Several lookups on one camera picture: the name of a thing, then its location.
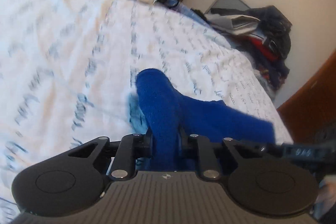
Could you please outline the blue knit sweater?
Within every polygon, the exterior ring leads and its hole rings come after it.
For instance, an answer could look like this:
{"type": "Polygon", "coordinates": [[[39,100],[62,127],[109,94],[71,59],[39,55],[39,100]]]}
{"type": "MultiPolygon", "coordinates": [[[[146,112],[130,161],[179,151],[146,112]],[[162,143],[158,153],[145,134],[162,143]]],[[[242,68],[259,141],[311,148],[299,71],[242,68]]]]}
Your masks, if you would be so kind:
{"type": "Polygon", "coordinates": [[[221,142],[236,140],[275,143],[270,122],[228,107],[223,101],[200,101],[177,91],[165,74],[145,69],[136,78],[138,102],[153,132],[153,157],[148,167],[155,171],[191,169],[180,155],[179,130],[221,142]]]}

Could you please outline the clothes pile on right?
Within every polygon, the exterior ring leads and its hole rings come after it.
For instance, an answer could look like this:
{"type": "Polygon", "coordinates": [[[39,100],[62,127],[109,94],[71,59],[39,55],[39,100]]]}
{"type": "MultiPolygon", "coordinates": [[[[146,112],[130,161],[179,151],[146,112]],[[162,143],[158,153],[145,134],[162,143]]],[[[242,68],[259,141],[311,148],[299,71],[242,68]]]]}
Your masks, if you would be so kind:
{"type": "Polygon", "coordinates": [[[257,70],[274,91],[280,89],[290,72],[285,60],[291,50],[292,23],[279,9],[213,8],[205,18],[217,32],[228,35],[238,50],[252,56],[257,70]]]}

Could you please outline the brown wooden furniture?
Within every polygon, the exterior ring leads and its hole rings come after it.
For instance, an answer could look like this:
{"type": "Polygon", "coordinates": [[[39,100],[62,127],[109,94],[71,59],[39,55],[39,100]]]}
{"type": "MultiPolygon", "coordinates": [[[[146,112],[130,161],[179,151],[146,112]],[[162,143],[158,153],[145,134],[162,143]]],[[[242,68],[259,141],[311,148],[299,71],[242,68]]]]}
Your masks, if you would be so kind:
{"type": "Polygon", "coordinates": [[[313,143],[319,130],[335,123],[335,52],[277,111],[297,143],[313,143]]]}

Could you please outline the white script-print bedsheet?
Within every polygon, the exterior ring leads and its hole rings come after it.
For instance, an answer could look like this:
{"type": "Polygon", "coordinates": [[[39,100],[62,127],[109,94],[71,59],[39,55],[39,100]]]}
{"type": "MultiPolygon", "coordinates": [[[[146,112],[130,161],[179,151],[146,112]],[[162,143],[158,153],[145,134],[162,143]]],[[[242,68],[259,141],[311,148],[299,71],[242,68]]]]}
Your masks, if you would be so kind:
{"type": "Polygon", "coordinates": [[[127,99],[147,68],[292,141],[250,61],[187,16],[135,0],[1,0],[1,223],[19,213],[11,184],[21,170],[131,133],[127,99]]]}

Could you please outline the grey framed board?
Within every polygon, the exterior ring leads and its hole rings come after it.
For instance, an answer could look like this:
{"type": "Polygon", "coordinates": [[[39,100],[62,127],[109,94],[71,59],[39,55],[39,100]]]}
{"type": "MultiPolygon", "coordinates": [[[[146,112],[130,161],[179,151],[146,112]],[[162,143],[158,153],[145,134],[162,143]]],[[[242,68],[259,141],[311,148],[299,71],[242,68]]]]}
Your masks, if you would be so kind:
{"type": "Polygon", "coordinates": [[[243,0],[214,0],[205,13],[210,13],[211,9],[248,10],[249,8],[243,0]]]}

